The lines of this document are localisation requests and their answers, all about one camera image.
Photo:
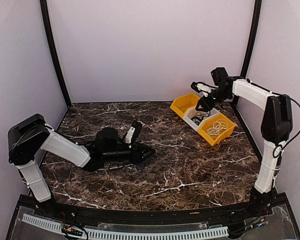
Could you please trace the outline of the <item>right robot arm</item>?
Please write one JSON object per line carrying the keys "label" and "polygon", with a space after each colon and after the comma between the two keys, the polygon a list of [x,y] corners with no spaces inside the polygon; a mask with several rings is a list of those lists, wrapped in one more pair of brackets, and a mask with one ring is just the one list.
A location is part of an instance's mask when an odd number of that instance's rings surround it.
{"label": "right robot arm", "polygon": [[215,105],[234,96],[249,101],[263,111],[260,131],[264,148],[253,189],[262,195],[267,194],[275,186],[285,147],[293,141],[290,134],[293,130],[294,99],[266,89],[248,78],[229,76],[224,67],[212,70],[211,77],[214,86],[201,81],[191,84],[194,91],[203,94],[197,102],[197,111],[209,112]]}

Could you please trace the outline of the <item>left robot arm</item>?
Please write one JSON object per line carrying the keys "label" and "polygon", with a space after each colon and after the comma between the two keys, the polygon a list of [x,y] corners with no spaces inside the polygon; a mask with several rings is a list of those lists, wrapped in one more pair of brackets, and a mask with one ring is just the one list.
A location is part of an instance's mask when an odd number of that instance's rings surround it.
{"label": "left robot arm", "polygon": [[79,144],[57,132],[37,113],[8,131],[8,161],[16,166],[34,198],[41,203],[41,210],[48,217],[57,218],[61,208],[52,200],[52,191],[35,161],[36,153],[39,150],[52,153],[87,172],[112,161],[139,164],[156,153],[152,147],[137,142],[141,130],[142,124],[135,120],[123,137],[119,137],[116,129],[105,127],[94,140]]}

